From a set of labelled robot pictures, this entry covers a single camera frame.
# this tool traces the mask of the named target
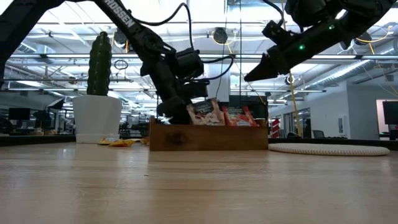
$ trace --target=office chair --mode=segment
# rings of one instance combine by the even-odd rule
[[[312,130],[312,133],[313,133],[313,137],[314,138],[324,138],[325,137],[325,134],[323,133],[323,131],[320,131],[320,130]]]

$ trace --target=potted cactus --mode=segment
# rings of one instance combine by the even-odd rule
[[[97,143],[101,138],[118,138],[122,101],[108,97],[112,46],[106,32],[93,42],[87,81],[87,95],[73,99],[77,143]]]

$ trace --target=white plant pot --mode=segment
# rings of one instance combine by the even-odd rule
[[[76,143],[96,144],[101,138],[119,138],[122,101],[109,96],[79,96],[72,99]]]

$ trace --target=desk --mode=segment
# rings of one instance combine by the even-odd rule
[[[0,148],[3,223],[396,223],[398,152]]]

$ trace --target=yellow cable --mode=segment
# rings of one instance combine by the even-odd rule
[[[359,38],[356,38],[359,41],[365,42],[365,43],[375,43],[375,42],[379,42],[380,40],[384,40],[385,38],[388,37],[388,32],[390,32],[391,27],[388,27],[388,31],[386,33],[386,35],[383,38],[377,39],[377,40],[361,40]]]
[[[228,49],[229,49],[229,53],[232,54],[231,47],[229,46],[229,44],[227,46],[228,46]]]
[[[374,50],[371,43],[369,43],[369,47],[371,48],[372,54],[374,54]]]
[[[231,50],[231,47],[230,47],[229,45],[232,44],[233,42],[235,42],[235,40],[236,40],[236,33],[234,33],[234,40],[232,40],[232,41],[229,42],[229,43],[225,43],[225,44],[219,44],[219,43],[217,43],[216,40],[215,40],[214,37],[213,37],[213,34],[214,34],[214,31],[211,33],[211,38],[214,40],[214,42],[215,42],[216,44],[218,44],[218,45],[227,45],[228,50],[229,50],[229,53],[232,54],[233,51]],[[257,93],[257,95],[259,96],[259,98],[260,98],[260,100],[261,100],[261,103],[262,103],[263,105],[267,105],[266,102],[264,102],[264,100],[263,100],[262,97],[260,96],[260,94],[253,88],[253,86],[251,86],[250,83],[248,83],[248,84],[249,84],[249,86],[251,87],[251,89],[254,90],[254,92]]]
[[[281,0],[282,3],[282,13],[285,14],[284,9],[284,0]],[[292,71],[289,70],[289,80],[290,80],[290,91],[292,93],[292,100],[293,100],[293,107],[294,107],[294,114],[296,116],[296,125],[297,125],[297,134],[301,136],[301,125],[299,119],[299,112],[297,112],[297,105],[296,105],[296,97],[294,96],[294,87],[293,87],[293,74]]]
[[[115,31],[113,32],[113,36],[112,36],[112,47],[113,47],[113,42],[114,42],[114,33],[115,33]]]
[[[236,40],[236,33],[234,33],[234,39],[231,40],[229,43],[225,43],[225,44],[219,44],[217,43],[217,41],[214,39],[214,31],[211,33],[211,38],[214,40],[214,43],[218,44],[218,45],[229,45],[232,44],[233,42],[235,42]]]
[[[372,54],[374,54],[374,50],[373,50],[373,47],[372,47],[372,44],[371,44],[371,43],[369,43],[369,47],[370,47],[370,49],[371,49]],[[382,71],[382,73],[383,73],[383,75],[384,75],[384,78],[385,78],[386,81],[387,81],[387,76],[386,76],[386,74],[384,73],[384,69],[381,68],[381,66],[380,66],[379,63],[377,63],[377,65],[378,65],[379,68],[381,69],[381,71]],[[398,94],[398,91],[394,88],[394,86],[392,86],[392,84],[390,84],[390,87],[391,87],[391,89],[392,89],[395,93]]]

